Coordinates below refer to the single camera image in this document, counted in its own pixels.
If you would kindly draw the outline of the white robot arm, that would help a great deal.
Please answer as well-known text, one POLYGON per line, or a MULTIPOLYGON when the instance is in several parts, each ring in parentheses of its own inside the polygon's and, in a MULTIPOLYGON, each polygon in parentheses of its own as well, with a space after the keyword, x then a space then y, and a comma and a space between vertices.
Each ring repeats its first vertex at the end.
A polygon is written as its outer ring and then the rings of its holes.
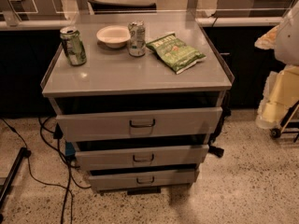
POLYGON ((281 71, 271 71, 266 79, 255 120, 259 128, 277 128, 299 101, 299 2, 279 25, 260 36, 254 46, 272 49, 275 59, 284 64, 281 71))

